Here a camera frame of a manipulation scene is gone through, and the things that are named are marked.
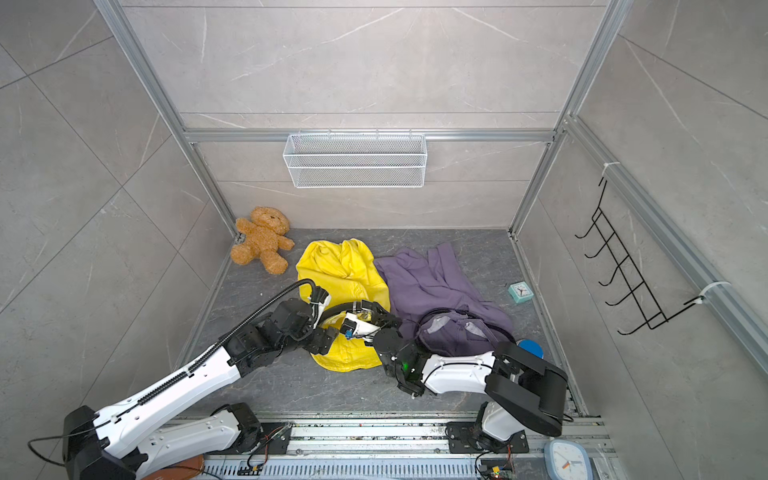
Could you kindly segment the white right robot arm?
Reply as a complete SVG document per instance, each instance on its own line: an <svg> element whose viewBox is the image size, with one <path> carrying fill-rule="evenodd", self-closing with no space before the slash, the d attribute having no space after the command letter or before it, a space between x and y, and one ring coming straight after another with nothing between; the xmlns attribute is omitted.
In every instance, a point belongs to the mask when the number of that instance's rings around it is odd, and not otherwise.
<svg viewBox="0 0 768 480"><path fill-rule="evenodd" d="M488 397L473 422L447 425L452 453L526 453L528 430L562 435L567 374L519 344L505 341L482 354L440 356L404 339L397 317L376 304L364 309L360 302L345 315L342 332L372 347L386 375L413 397L452 392Z"/></svg>

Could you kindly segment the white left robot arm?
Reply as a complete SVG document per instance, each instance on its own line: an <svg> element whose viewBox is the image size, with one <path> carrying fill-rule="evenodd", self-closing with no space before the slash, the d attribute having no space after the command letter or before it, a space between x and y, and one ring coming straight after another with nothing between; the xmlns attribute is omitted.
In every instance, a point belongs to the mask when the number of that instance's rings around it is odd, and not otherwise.
<svg viewBox="0 0 768 480"><path fill-rule="evenodd" d="M237 404L197 421L168 421L213 392L297 348L330 348L320 329L330 294L312 280L283 289L201 355L143 391L101 408L79 407L64 420L62 459L71 479L141 479L212 451L253 448L261 424Z"/></svg>

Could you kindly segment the yellow trousers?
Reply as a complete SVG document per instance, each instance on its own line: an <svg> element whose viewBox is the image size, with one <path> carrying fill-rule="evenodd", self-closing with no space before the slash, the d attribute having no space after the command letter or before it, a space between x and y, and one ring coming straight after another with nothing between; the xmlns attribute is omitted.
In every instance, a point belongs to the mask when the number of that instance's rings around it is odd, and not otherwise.
<svg viewBox="0 0 768 480"><path fill-rule="evenodd" d="M390 308L388 286L374 265L372 252L360 240L350 239L340 244L313 241L304 250L296 270L300 280L311 279L329 292L332 307L367 300L386 310ZM381 365L376 351L363 340L347 340L341 335L326 355L315 355L313 360L326 370L340 373Z"/></svg>

